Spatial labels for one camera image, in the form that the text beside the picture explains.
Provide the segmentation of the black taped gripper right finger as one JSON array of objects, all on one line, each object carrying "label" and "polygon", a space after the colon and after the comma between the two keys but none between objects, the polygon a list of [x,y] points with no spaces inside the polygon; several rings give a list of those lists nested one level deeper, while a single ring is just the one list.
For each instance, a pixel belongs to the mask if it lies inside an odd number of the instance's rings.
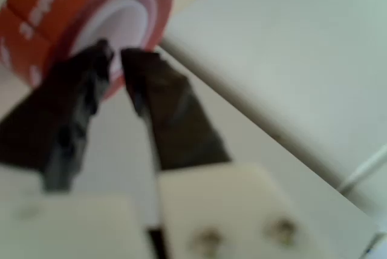
[{"label": "black taped gripper right finger", "polygon": [[232,160],[185,75],[158,53],[120,55],[154,145],[168,258],[331,257],[266,169]]}]

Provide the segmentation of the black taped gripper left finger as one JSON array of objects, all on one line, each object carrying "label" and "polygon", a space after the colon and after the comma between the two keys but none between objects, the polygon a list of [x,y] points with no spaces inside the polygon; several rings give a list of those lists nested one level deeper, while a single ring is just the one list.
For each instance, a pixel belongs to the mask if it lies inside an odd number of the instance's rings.
[{"label": "black taped gripper left finger", "polygon": [[1,119],[1,164],[41,176],[47,192],[68,192],[82,167],[89,123],[110,86],[114,51],[105,39],[54,64]]}]

